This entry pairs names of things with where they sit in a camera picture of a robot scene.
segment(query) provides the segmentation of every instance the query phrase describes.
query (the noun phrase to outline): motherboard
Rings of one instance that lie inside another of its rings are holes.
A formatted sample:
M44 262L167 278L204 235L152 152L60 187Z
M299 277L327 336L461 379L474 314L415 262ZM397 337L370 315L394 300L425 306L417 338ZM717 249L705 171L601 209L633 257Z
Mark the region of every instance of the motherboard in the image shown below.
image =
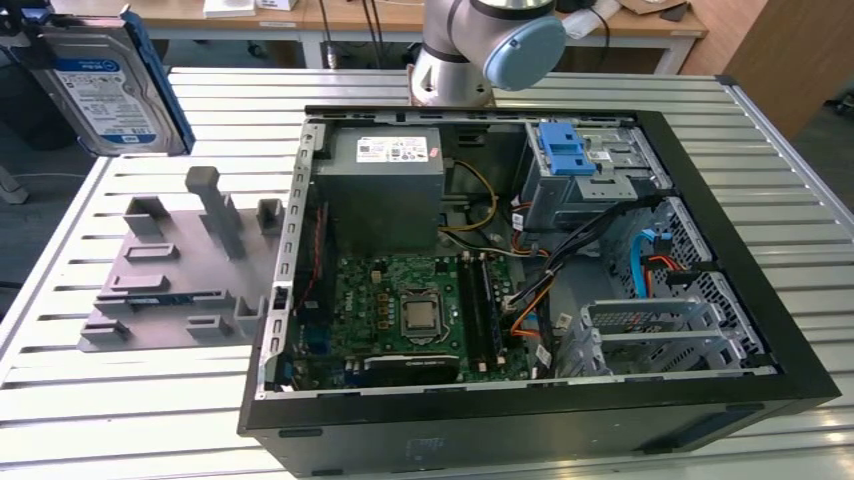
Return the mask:
M527 378L523 345L507 344L503 257L342 257L334 321L307 326L314 388Z

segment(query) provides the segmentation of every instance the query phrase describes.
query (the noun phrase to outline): blue hard drive label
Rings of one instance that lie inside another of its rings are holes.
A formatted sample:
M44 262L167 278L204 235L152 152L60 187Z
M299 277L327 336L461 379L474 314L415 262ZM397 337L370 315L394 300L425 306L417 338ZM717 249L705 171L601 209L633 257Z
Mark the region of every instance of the blue hard drive label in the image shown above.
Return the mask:
M98 58L59 58L54 70L83 116L100 137L112 143L156 140L152 122L128 92L119 63Z

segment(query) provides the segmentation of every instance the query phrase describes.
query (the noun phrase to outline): sticker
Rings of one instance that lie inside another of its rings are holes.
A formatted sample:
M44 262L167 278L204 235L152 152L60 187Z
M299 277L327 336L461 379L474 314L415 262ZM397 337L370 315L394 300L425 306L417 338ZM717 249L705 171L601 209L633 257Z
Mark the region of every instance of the sticker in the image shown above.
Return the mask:
M427 162L427 137L362 137L357 142L357 162Z
M139 304L158 304L160 303L160 300L158 300L156 298L128 298L127 303L131 305L139 305Z
M587 152L587 159L598 160L601 162L610 162L611 161L611 154L609 152L606 152L605 150L599 150L599 151L595 151L595 152Z
M566 330L570 328L570 322L573 321L573 315L562 313L558 317L558 321L555 322L555 328L559 330Z
M551 353L549 353L542 343L537 346L537 358L546 365L546 368L551 367Z
M151 143L158 138L139 100L126 92L126 75L114 60L59 58L59 81L102 138Z
M518 213L513 214L513 229L522 231L525 228L525 217Z
M262 27L271 28L297 28L297 24L294 22L258 22L258 25Z

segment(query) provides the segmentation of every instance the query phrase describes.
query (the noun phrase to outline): slotted metal table surface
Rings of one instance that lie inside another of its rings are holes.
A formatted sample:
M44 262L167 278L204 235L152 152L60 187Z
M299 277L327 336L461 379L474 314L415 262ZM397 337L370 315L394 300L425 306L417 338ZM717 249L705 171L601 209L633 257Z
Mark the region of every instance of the slotted metal table surface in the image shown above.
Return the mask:
M175 69L170 78L199 138L194 155L99 159L0 325L0 476L290 477L235 434L249 346L84 354L79 331L119 252L131 196L158 194L170 209L200 208L183 174L214 165L239 208L259 198L287 200L303 107L405 105L406 75ZM709 77L561 74L527 91L498 92L498 104L666 114L844 397L688 455L406 478L852 478L854 224L740 89Z

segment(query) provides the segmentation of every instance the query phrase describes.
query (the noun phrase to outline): hard drive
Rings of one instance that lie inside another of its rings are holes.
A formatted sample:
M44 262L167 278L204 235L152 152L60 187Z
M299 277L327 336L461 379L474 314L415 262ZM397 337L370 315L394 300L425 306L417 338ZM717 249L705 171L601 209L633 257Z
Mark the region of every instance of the hard drive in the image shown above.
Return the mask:
M47 46L48 64L28 65L34 47L15 52L83 147L102 156L190 153L195 137L139 16L126 9L112 18L48 18L38 46Z

